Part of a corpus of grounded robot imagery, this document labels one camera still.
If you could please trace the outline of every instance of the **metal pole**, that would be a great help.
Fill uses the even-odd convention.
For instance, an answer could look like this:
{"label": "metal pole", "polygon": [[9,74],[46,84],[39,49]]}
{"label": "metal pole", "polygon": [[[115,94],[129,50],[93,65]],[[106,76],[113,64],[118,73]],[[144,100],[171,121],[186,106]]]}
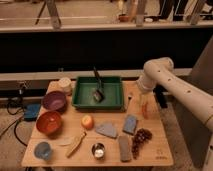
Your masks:
{"label": "metal pole", "polygon": [[200,19],[200,14],[203,10],[203,7],[206,3],[206,0],[198,0],[192,14],[189,16],[188,21],[191,25],[196,25]]}
{"label": "metal pole", "polygon": [[55,0],[45,0],[47,8],[50,14],[51,23],[54,29],[59,29],[61,27],[61,21],[58,15],[58,10],[55,4]]}
{"label": "metal pole", "polygon": [[138,0],[138,7],[136,13],[136,26],[141,27],[144,23],[144,15],[146,9],[147,0]]}

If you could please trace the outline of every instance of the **green tray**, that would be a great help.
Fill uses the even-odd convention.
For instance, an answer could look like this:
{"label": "green tray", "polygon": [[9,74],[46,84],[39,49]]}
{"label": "green tray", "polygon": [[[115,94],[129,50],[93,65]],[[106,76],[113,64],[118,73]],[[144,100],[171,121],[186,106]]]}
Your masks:
{"label": "green tray", "polygon": [[101,77],[105,98],[97,102],[93,92],[97,88],[95,77],[78,77],[72,97],[72,104],[77,109],[122,109],[124,106],[121,77]]}

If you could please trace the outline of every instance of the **red bowl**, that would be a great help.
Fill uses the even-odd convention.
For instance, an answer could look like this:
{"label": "red bowl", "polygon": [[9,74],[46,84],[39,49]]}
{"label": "red bowl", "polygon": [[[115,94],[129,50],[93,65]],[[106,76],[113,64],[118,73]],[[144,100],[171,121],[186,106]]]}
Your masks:
{"label": "red bowl", "polygon": [[66,95],[61,91],[52,91],[47,93],[43,100],[42,106],[47,110],[64,110],[67,103]]}
{"label": "red bowl", "polygon": [[61,127],[61,114],[57,111],[48,111],[38,118],[36,128],[46,135],[56,132]]}

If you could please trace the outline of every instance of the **bunch of grapes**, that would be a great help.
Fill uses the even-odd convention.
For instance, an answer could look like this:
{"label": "bunch of grapes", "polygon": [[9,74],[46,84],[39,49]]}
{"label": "bunch of grapes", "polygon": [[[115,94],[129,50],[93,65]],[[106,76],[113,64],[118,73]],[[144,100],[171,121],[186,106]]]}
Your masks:
{"label": "bunch of grapes", "polygon": [[147,129],[139,129],[132,138],[132,154],[133,158],[137,159],[139,155],[139,148],[144,145],[145,142],[152,139],[152,133]]}

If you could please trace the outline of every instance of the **blue cup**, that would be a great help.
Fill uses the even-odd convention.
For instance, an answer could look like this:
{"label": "blue cup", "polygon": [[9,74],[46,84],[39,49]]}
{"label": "blue cup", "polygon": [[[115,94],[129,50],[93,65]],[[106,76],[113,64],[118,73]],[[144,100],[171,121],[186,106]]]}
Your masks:
{"label": "blue cup", "polygon": [[43,160],[49,160],[52,155],[52,149],[47,142],[40,142],[34,149],[34,155]]}

